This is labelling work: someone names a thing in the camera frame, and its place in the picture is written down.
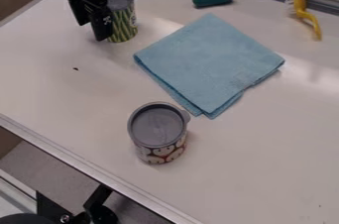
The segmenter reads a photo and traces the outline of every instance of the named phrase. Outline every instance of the toothbrush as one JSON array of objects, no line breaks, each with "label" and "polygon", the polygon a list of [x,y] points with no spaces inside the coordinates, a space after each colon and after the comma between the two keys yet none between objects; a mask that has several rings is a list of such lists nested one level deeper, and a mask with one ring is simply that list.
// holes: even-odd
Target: toothbrush
[{"label": "toothbrush", "polygon": [[307,19],[312,22],[315,36],[321,40],[321,30],[318,20],[311,13],[306,12],[306,0],[284,0],[287,6],[287,11],[291,16]]}]

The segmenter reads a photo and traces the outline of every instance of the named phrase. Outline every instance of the floor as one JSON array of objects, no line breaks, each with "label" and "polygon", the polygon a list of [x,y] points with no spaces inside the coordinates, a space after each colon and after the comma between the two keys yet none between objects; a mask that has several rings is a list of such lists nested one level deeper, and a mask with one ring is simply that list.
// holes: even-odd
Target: floor
[{"label": "floor", "polygon": [[[0,169],[74,214],[83,211],[82,204],[98,186],[95,180],[24,141],[0,160]],[[105,204],[116,212],[121,224],[170,224],[117,193]]]}]

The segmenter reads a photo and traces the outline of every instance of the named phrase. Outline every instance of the can label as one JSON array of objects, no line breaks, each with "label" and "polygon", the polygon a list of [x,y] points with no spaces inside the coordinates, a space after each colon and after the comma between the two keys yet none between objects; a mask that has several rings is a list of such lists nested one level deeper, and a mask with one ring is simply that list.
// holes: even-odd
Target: can label
[{"label": "can label", "polygon": [[112,14],[113,35],[108,38],[109,42],[126,42],[137,35],[138,27],[133,4],[124,10],[113,11]]}]

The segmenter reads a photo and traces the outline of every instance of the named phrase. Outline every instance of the blue cloth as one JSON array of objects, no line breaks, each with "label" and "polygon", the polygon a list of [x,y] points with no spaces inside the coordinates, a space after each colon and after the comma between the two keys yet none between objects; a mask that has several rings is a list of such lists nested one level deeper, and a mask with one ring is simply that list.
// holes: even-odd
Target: blue cloth
[{"label": "blue cloth", "polygon": [[211,119],[284,62],[212,14],[137,52],[134,58],[192,115]]}]

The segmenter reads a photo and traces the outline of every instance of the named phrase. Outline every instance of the table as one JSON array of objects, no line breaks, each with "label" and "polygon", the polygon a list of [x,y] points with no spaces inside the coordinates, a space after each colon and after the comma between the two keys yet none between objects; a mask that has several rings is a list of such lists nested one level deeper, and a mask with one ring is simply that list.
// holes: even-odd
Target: table
[{"label": "table", "polygon": [[[114,45],[77,26],[66,0],[43,0],[3,26],[0,125],[174,223],[337,222],[339,18],[315,12],[316,42],[272,0],[201,10],[137,0],[136,10],[139,34]],[[127,120],[147,102],[175,102],[132,55],[209,12],[286,63],[217,119],[193,118],[178,160],[145,165]]]}]

